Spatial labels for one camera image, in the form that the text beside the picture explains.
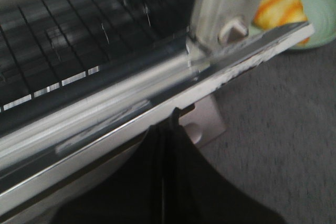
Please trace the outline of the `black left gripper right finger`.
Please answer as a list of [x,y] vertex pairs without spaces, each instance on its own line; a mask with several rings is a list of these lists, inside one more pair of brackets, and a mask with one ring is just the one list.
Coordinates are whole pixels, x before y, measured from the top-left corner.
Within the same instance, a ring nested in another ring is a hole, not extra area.
[[164,219],[166,223],[285,223],[284,218],[226,180],[169,117],[164,141]]

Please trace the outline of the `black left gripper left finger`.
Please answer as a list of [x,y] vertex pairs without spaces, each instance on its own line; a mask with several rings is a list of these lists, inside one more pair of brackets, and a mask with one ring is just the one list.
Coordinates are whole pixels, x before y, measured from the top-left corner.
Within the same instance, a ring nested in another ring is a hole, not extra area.
[[139,148],[97,187],[63,205],[54,223],[164,223],[165,136],[152,126]]

